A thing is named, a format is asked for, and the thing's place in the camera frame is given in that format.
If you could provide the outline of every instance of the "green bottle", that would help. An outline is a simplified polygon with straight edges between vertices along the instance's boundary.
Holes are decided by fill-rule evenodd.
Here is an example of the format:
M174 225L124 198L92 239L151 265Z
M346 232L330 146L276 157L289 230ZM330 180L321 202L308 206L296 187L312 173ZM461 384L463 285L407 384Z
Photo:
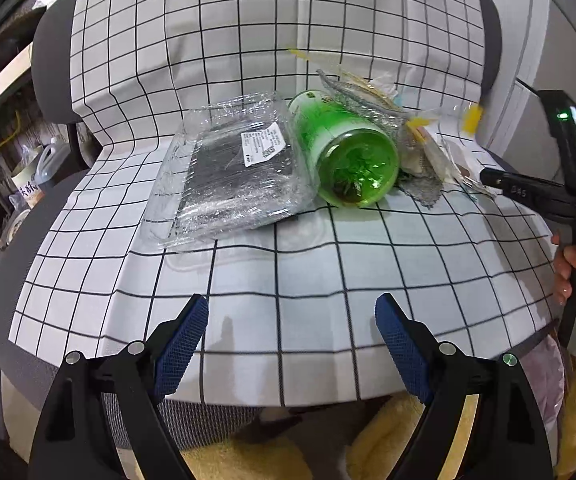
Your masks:
M390 190L399 173L399 157L381 129L319 90L296 95L288 109L324 200L366 207Z

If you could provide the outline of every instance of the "white cloth with black grid lines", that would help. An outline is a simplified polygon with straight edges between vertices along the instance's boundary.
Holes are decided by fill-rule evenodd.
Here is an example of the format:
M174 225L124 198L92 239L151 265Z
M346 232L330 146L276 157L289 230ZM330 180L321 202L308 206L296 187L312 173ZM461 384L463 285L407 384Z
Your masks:
M336 53L367 78L397 71L404 104L433 108L478 100L483 44L478 0L77 0L73 109L104 149L34 260L10 339L58 366L73 349L117 352L207 294L206 334L172 398L249 406L401 390L374 323L386 291L467 354L523 341L559 315L554 248L543 219L504 197L446 186L431 210L400 192L365 210L316 203L186 254L137 234L183 110L320 88L286 48ZM440 129L494 165L456 124Z

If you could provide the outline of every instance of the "white wall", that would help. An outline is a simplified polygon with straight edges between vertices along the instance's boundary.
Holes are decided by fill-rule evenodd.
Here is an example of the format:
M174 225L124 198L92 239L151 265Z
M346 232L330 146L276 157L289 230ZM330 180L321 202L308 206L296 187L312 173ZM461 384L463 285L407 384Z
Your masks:
M502 58L478 141L517 171L552 179L559 153L530 89L565 90L576 102L576 0L493 0Z

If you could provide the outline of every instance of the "shelf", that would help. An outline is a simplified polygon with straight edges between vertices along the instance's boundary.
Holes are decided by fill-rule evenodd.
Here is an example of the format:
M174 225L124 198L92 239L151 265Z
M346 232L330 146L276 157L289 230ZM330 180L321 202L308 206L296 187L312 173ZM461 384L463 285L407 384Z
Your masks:
M33 44L17 54L0 72L0 105L11 94L30 80L30 60Z

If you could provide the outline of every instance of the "paper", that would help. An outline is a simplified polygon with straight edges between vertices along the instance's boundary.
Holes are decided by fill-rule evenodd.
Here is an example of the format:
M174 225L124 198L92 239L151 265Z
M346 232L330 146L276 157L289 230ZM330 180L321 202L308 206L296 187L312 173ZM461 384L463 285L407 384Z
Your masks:
M241 147L244 150L244 165L249 167L273 158L286 147L286 140L277 123L272 123L265 130L243 132Z

